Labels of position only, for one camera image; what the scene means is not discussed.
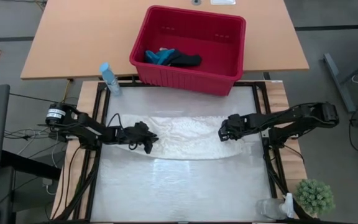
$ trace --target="water bottle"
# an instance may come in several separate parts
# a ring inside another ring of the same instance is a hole
[[[113,96],[121,96],[122,90],[118,84],[116,76],[110,69],[108,63],[103,63],[100,65],[100,72],[102,73],[103,80],[106,82],[107,87],[109,88]]]
[[[287,193],[285,201],[276,198],[259,200],[256,204],[256,209],[259,214],[274,220],[283,220],[287,217],[293,218],[292,194]]]

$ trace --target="red basket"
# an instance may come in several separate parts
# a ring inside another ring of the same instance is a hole
[[[242,76],[245,32],[246,21],[239,16],[151,6],[130,61],[144,83],[228,95]],[[203,60],[188,68],[145,63],[145,51],[161,47],[198,54]]]

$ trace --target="wooden board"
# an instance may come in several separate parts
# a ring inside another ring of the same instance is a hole
[[[94,100],[96,96],[96,89],[98,87],[97,81],[91,81],[91,82],[83,82],[80,98],[78,100],[78,109],[80,111],[86,112],[88,114],[92,114],[93,112],[93,106],[94,106]],[[287,101],[287,95],[285,93],[284,85],[281,81],[272,81],[272,82],[266,82],[267,86],[267,94],[268,99],[270,103],[270,108],[272,112],[281,111],[288,109],[288,101]],[[103,110],[103,104],[100,104],[99,107],[99,114],[98,114],[98,120],[101,119],[101,112]],[[297,140],[288,140],[286,143],[287,146],[292,147],[293,149],[300,152],[300,147]],[[65,158],[65,165],[62,172],[65,173],[65,181],[64,186],[62,186],[62,178],[63,175],[60,176],[60,181],[57,189],[57,193],[55,196],[55,201],[53,204],[52,214],[55,213],[55,210],[58,207],[58,203],[60,200],[62,188],[63,188],[63,200],[62,204],[60,205],[57,215],[60,214],[64,209],[64,201],[67,191],[67,177],[68,177],[68,167],[69,163],[71,161],[71,158],[73,157],[74,152],[78,148],[79,144],[78,141],[71,141],[68,143],[67,152],[66,152],[66,158]],[[71,176],[70,176],[70,185],[68,186],[68,203],[71,201],[74,193],[75,188],[78,183],[78,180],[80,178],[83,159],[84,159],[84,150],[79,150],[76,153],[76,156],[73,160],[73,163],[71,165]],[[287,180],[287,185],[290,191],[293,191],[295,189],[295,185],[299,183],[302,179],[307,179],[305,166],[301,160],[301,158],[291,152],[290,150],[281,149],[280,155],[282,158],[283,168],[285,171],[285,177]],[[90,160],[89,167],[93,164],[93,159]],[[280,194],[280,191],[277,189],[277,193],[279,196],[282,196]],[[81,203],[81,212],[80,212],[80,218],[85,217],[85,208],[88,201],[88,191],[83,196],[83,200]]]
[[[109,62],[116,75],[137,74],[129,63],[149,6],[161,5],[242,16],[247,21],[244,70],[309,69],[283,0],[49,0],[24,65],[22,79],[100,77]]]

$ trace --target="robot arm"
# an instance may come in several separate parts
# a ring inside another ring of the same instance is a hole
[[[292,124],[284,128],[274,127],[285,123]],[[302,136],[317,127],[333,128],[338,123],[339,118],[334,105],[305,103],[272,114],[230,115],[222,122],[218,134],[221,141],[238,140],[270,128],[268,131],[270,143],[280,147],[291,136]]]
[[[141,121],[133,127],[106,127],[90,118],[87,113],[64,103],[50,105],[45,123],[51,131],[77,136],[81,147],[89,150],[97,150],[102,143],[143,144],[145,152],[150,154],[153,143],[158,140],[157,135],[150,132],[149,127]]]

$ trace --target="floor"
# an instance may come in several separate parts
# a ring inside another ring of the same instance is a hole
[[[358,0],[285,0],[294,26],[330,26],[358,24]],[[0,37],[33,36],[42,11],[34,3],[0,0]],[[321,216],[323,220],[358,223],[358,153],[349,144],[348,120],[344,105],[336,91],[327,68],[321,61],[324,53],[331,53],[339,69],[350,72],[358,66],[358,30],[298,32],[310,70],[305,72],[271,73],[274,80],[283,80],[291,105],[309,101],[328,101],[337,106],[340,124],[334,129],[316,129],[300,139],[308,177],[329,184],[334,192],[336,209]],[[31,42],[0,42],[0,84],[8,83],[11,92],[59,101],[63,97],[65,80],[22,81],[21,70]],[[245,74],[244,79],[261,79],[261,74]],[[81,80],[71,86],[68,96],[78,97]],[[358,85],[350,84],[352,96],[358,104]],[[36,128],[43,123],[50,103],[11,96],[6,129]],[[27,105],[23,116],[22,105]],[[358,128],[352,130],[358,147]],[[34,141],[24,152],[29,156],[52,145],[53,139]],[[4,149],[18,152],[25,141],[4,141]],[[39,154],[39,160],[51,164],[51,151]],[[63,155],[59,152],[56,158]],[[30,179],[20,174],[17,182]],[[53,196],[46,194],[41,180],[26,185],[18,192],[28,203],[16,205],[18,223],[47,220],[45,206],[50,211]]]

